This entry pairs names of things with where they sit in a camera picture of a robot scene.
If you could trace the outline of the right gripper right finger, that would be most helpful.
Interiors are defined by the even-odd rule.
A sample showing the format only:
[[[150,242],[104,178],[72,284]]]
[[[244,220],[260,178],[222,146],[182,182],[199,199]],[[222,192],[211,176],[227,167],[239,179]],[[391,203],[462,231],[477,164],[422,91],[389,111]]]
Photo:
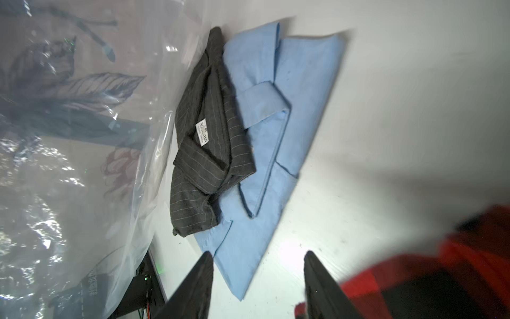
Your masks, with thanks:
[[[362,318],[313,251],[304,257],[304,279],[307,318]]]

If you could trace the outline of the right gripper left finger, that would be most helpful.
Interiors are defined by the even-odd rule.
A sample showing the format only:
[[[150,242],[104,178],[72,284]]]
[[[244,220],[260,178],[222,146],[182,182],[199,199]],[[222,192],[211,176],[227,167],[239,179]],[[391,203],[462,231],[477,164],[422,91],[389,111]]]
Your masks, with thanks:
[[[206,251],[154,318],[208,318],[213,272],[213,256]]]

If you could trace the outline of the red black plaid shirt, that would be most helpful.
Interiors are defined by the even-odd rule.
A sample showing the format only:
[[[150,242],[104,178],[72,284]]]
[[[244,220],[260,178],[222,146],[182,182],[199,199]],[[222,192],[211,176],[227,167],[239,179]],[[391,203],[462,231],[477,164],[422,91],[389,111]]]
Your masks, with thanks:
[[[509,208],[462,223],[435,256],[397,255],[337,284],[362,318],[508,318]],[[307,318],[306,300],[294,315]]]

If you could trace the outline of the dark grey pinstripe shirt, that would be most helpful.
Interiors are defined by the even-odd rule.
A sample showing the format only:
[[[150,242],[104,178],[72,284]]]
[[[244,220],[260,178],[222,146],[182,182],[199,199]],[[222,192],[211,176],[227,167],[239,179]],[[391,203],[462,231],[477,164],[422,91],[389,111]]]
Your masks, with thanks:
[[[256,171],[223,49],[215,27],[177,108],[169,211],[181,237],[216,227],[220,196]]]

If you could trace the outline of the clear plastic vacuum bag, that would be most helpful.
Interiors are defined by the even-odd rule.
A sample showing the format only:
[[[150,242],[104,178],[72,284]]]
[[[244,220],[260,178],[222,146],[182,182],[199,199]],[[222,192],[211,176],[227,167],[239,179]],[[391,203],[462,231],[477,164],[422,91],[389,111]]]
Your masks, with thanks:
[[[1,2],[1,317],[107,318],[154,236],[206,1]]]

